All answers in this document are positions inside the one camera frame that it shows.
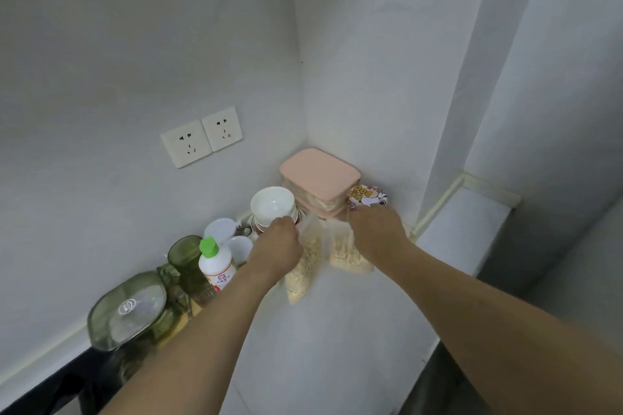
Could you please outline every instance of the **white wall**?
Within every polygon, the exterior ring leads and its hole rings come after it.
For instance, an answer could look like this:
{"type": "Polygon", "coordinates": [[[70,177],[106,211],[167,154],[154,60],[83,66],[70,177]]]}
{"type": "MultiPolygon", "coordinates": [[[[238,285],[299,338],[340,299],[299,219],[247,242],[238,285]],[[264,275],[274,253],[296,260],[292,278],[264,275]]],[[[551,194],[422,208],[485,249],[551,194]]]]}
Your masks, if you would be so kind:
{"type": "Polygon", "coordinates": [[[292,0],[3,0],[0,381],[305,141],[292,0]],[[160,133],[235,105],[175,169],[160,133]]]}
{"type": "Polygon", "coordinates": [[[623,184],[623,5],[530,0],[466,169],[518,192],[483,278],[516,291],[623,184]]]}
{"type": "Polygon", "coordinates": [[[428,212],[463,171],[528,0],[482,0],[422,199],[428,212]]]}
{"type": "Polygon", "coordinates": [[[415,223],[480,0],[295,0],[310,144],[415,223]]]}
{"type": "Polygon", "coordinates": [[[582,326],[623,354],[623,197],[582,237],[527,299],[582,326]]]}

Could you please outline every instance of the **plastic bag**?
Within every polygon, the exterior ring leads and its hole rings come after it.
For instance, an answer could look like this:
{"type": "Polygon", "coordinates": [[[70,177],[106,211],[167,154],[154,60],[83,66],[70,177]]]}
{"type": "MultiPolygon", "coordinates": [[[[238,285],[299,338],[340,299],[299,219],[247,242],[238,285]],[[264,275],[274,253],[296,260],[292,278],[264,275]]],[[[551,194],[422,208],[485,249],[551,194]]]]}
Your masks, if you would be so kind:
{"type": "Polygon", "coordinates": [[[326,230],[331,237],[329,264],[348,272],[372,272],[374,266],[354,246],[351,226],[343,221],[329,219],[326,230]]]}
{"type": "Polygon", "coordinates": [[[312,285],[320,266],[326,261],[324,252],[326,233],[315,213],[305,216],[297,225],[303,257],[297,266],[285,275],[285,288],[290,303],[297,303],[312,285]]]}

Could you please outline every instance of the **pink lid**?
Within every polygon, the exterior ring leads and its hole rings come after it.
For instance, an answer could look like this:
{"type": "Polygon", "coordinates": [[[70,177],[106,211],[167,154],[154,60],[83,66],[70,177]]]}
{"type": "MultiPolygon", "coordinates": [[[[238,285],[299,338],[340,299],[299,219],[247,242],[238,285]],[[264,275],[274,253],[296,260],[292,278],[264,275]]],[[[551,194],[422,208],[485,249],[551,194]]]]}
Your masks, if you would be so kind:
{"type": "Polygon", "coordinates": [[[357,169],[316,148],[299,151],[279,170],[287,180],[324,201],[346,195],[361,178],[357,169]]]}

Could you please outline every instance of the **wall socket panel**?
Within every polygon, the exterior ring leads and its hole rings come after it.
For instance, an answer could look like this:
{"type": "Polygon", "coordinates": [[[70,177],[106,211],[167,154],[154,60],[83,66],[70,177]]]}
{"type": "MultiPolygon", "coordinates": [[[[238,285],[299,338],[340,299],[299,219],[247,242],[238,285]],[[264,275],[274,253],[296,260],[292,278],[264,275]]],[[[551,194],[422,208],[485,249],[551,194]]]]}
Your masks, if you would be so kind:
{"type": "Polygon", "coordinates": [[[206,132],[199,120],[169,130],[160,137],[178,169],[212,153],[206,132]]]}
{"type": "Polygon", "coordinates": [[[242,130],[235,107],[213,113],[201,119],[212,151],[222,150],[242,140],[242,130]]]}

